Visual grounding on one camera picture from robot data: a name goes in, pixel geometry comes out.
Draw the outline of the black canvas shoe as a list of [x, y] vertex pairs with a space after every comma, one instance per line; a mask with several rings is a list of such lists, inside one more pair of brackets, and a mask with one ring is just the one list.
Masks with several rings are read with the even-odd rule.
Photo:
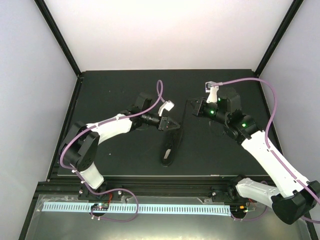
[[178, 127], [165, 132], [160, 146], [159, 160], [162, 166], [170, 166], [176, 158], [183, 136], [183, 123], [179, 122]]

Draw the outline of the black shoelace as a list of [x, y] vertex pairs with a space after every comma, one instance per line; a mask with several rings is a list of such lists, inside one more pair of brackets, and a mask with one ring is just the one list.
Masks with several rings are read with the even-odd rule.
[[187, 108], [188, 108], [189, 105], [189, 102], [186, 102], [185, 101], [185, 104], [184, 104], [184, 109], [183, 109], [183, 113], [182, 113], [182, 120], [180, 122], [180, 129], [183, 130], [184, 129], [184, 121], [185, 121], [185, 117], [186, 117], [186, 113], [187, 113]]

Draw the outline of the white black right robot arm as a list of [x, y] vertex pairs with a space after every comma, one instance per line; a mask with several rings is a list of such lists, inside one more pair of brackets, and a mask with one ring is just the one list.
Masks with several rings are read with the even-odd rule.
[[205, 91], [208, 97], [195, 99], [193, 115], [223, 125], [225, 133], [255, 158], [275, 184], [268, 186], [239, 176], [237, 182], [228, 187], [228, 198], [234, 202], [247, 198], [264, 204], [288, 225], [313, 209], [320, 200], [320, 183], [309, 181], [299, 173], [255, 120], [242, 112], [236, 90], [208, 82]]

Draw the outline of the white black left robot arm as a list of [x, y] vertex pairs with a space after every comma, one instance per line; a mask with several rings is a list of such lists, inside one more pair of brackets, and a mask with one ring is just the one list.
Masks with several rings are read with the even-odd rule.
[[172, 101], [164, 101], [157, 113], [151, 113], [152, 99], [140, 94], [129, 109], [110, 119], [88, 124], [75, 123], [60, 146], [60, 164], [78, 174], [82, 182], [90, 187], [89, 193], [101, 200], [107, 195], [108, 188], [94, 163], [99, 144], [145, 124], [167, 132], [160, 151], [160, 162], [163, 166], [169, 166], [174, 159], [174, 148], [179, 144], [181, 125], [164, 112], [169, 112], [174, 106]]

